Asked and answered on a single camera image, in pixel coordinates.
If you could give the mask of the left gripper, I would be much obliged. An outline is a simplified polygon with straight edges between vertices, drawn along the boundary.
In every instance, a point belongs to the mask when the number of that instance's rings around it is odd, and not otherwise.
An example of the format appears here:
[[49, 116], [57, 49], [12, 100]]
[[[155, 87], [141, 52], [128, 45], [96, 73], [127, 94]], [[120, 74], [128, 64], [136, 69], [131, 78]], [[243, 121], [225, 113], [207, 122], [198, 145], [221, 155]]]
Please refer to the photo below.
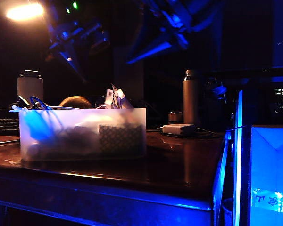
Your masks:
[[97, 53], [110, 45], [109, 35], [99, 21], [62, 23], [50, 31], [50, 42], [49, 49], [59, 50], [63, 62], [83, 83], [86, 83], [87, 79], [77, 53], [67, 49], [80, 46], [87, 48], [90, 53]]

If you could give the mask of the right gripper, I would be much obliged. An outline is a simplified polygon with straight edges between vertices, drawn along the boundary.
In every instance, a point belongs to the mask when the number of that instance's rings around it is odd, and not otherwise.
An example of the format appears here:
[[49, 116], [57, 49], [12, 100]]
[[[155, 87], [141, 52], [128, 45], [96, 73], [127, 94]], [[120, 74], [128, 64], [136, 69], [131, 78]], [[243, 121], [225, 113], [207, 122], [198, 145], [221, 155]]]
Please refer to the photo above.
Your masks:
[[[190, 32], [191, 22], [191, 14], [187, 7], [155, 7], [155, 15], [159, 20], [161, 31], [171, 36], [171, 39], [176, 41], [180, 48], [187, 48], [189, 42], [185, 34]], [[128, 64], [133, 64], [172, 47], [169, 42], [159, 44], [157, 25], [153, 13], [144, 9], [129, 52], [129, 55], [134, 57], [128, 59]]]

